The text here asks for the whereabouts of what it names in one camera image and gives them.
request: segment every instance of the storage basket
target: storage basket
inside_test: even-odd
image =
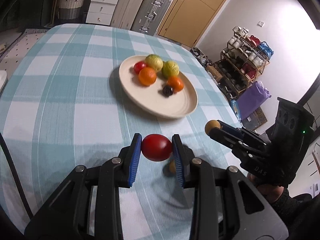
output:
[[[59,0],[59,19],[76,19],[80,16],[84,0]]]

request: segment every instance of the tablecloth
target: tablecloth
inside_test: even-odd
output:
[[[124,93],[121,62],[151,53],[176,61],[195,87],[199,103],[191,115],[157,118]],[[168,138],[178,133],[196,156],[226,168],[236,158],[205,135],[211,119],[240,127],[190,52],[159,38],[100,25],[52,28],[30,48],[0,98],[0,131],[33,213],[76,165],[103,164],[128,146],[136,132]],[[193,191],[180,188],[175,177],[164,176],[165,164],[141,155],[133,187],[120,190],[125,240],[188,238]],[[0,204],[23,231],[29,219],[3,153],[0,173]]]

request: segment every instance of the red tomato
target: red tomato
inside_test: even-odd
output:
[[[139,74],[140,70],[142,70],[145,67],[147,67],[147,64],[144,61],[139,61],[136,64],[134,64],[133,69],[135,73]]]
[[[142,141],[141,151],[147,159],[162,162],[170,157],[171,141],[161,134],[149,134]]]

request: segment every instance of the plate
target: plate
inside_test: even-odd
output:
[[[146,87],[139,82],[133,66],[145,58],[146,56],[132,56],[120,65],[120,83],[128,97],[142,109],[164,118],[182,118],[194,112],[198,105],[198,96],[183,73],[180,72],[178,75],[184,83],[183,90],[168,98],[162,95],[162,88],[167,80],[162,76],[161,71],[157,73],[157,80],[151,86]]]

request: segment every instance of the wooden door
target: wooden door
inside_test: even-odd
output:
[[[160,35],[192,47],[223,0],[177,0]]]

